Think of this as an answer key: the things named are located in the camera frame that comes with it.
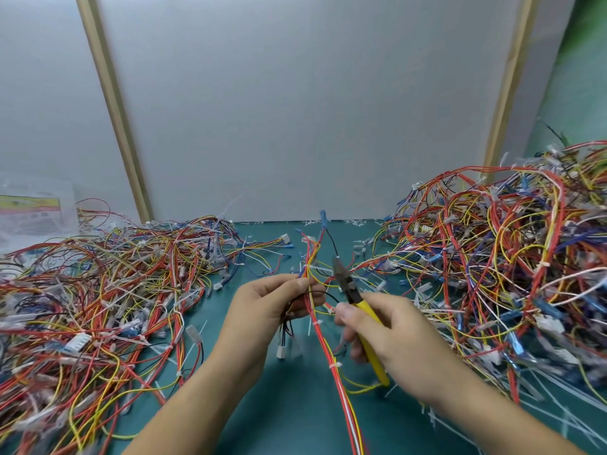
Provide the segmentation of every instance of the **forearm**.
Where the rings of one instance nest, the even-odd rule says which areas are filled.
[[[459,391],[451,393],[439,411],[488,454],[583,454],[472,372],[464,375],[460,382]]]
[[[201,455],[214,451],[225,423],[246,393],[221,357],[211,357],[163,406],[125,455]]]

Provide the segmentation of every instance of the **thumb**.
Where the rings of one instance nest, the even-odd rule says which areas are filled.
[[[389,331],[383,324],[378,323],[363,310],[349,303],[338,303],[335,307],[335,314],[346,326],[365,337],[376,351]]]
[[[292,279],[281,284],[263,299],[271,306],[272,314],[278,317],[289,302],[307,292],[309,288],[310,281],[307,278]]]

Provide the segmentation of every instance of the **wooden frame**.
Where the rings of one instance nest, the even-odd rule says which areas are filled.
[[[84,30],[89,40],[90,52],[95,61],[99,82],[101,83],[107,110],[112,120],[120,154],[125,164],[125,171],[129,178],[137,212],[139,213],[141,222],[146,222],[153,218],[152,207],[150,206],[148,191],[146,190],[141,173],[135,141],[133,140],[122,94],[120,93],[112,56],[103,30],[98,0],[76,0],[76,3],[78,4]]]
[[[540,0],[521,0],[517,27],[508,52],[500,95],[487,141],[484,166],[496,166],[500,162],[501,146],[504,143],[514,96],[523,73],[529,37],[533,30],[539,4]]]

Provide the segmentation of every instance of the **yellow handle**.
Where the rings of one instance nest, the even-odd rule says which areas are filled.
[[[365,300],[361,301],[360,303],[357,303],[356,306],[358,306],[361,310],[363,310],[365,313],[367,313],[371,318],[375,319],[375,321],[377,321],[378,323],[381,324],[381,321],[375,314],[375,311],[373,311],[373,309],[369,306],[369,304]],[[375,354],[375,351],[373,350],[373,348],[371,347],[371,345],[369,344],[369,342],[366,339],[364,339],[361,336],[359,336],[359,337],[360,337],[360,342],[362,343],[362,347],[365,350],[365,354],[367,355],[367,359],[369,360],[369,364],[371,365],[371,367],[373,367],[373,371],[375,372],[375,375],[377,375],[377,379],[383,386],[390,386],[390,379],[388,378],[388,375],[385,373],[385,370],[383,369],[383,365],[382,365],[381,361],[379,360],[379,358],[377,357],[377,355]]]

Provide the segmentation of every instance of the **teal mat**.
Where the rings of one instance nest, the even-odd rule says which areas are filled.
[[[296,228],[303,229],[308,235],[318,236],[320,224],[303,226],[300,222],[270,222],[263,224],[236,224],[240,237],[249,240],[269,241],[287,233],[291,237],[294,249],[285,249],[292,255],[283,259],[280,272],[289,272],[294,267],[299,270],[300,253],[306,246],[300,240]],[[372,237],[379,229],[378,222],[367,221],[364,226],[355,226],[345,222],[331,222],[331,235],[336,241],[342,259],[349,263],[354,240]],[[324,241],[319,259],[330,263],[334,251],[329,240]],[[276,259],[269,260],[276,264]],[[261,275],[263,267],[253,260],[248,261],[249,268]],[[255,276],[247,269],[240,268],[225,288],[215,291],[211,298],[198,305],[186,316],[186,323],[201,329],[205,354],[214,346],[230,301],[236,289]],[[402,288],[395,277],[390,281],[389,290],[401,294]],[[330,345],[339,343],[340,329],[327,316],[323,317],[323,333]],[[268,359],[262,378],[242,400],[229,420],[217,446],[218,454],[264,454],[287,453],[291,455],[331,454],[349,455],[352,453],[346,430],[344,413],[327,360],[312,330],[308,336],[309,321],[300,319],[293,322],[295,343],[289,338],[288,355],[285,360],[276,358],[278,338],[269,346]],[[191,342],[186,337],[186,350]],[[195,352],[187,358],[185,367],[191,367]],[[342,359],[343,371],[348,378],[359,383],[373,383],[375,375],[369,366],[356,366],[349,359]],[[175,380],[175,368],[167,363],[158,381],[161,386]],[[582,418],[603,438],[607,439],[607,419],[604,413],[571,397],[550,383],[545,385],[558,400],[569,408],[571,413]],[[352,396],[352,405],[356,412],[363,438],[370,454],[478,454],[478,450],[460,436],[453,434],[438,422],[433,426],[428,412],[422,413],[420,404],[400,389],[395,389],[388,397],[385,389],[373,390],[360,396]],[[559,417],[563,411],[552,403],[535,403],[539,408]],[[132,406],[130,413],[120,418],[115,434],[136,434],[158,411],[159,405],[149,395],[141,396]],[[540,411],[530,411],[544,423],[561,432],[561,422],[546,416]],[[589,454],[604,453],[606,446],[596,441],[595,446],[589,439],[574,428],[568,429],[568,437]],[[128,441],[115,440],[110,445],[110,455],[123,451]]]

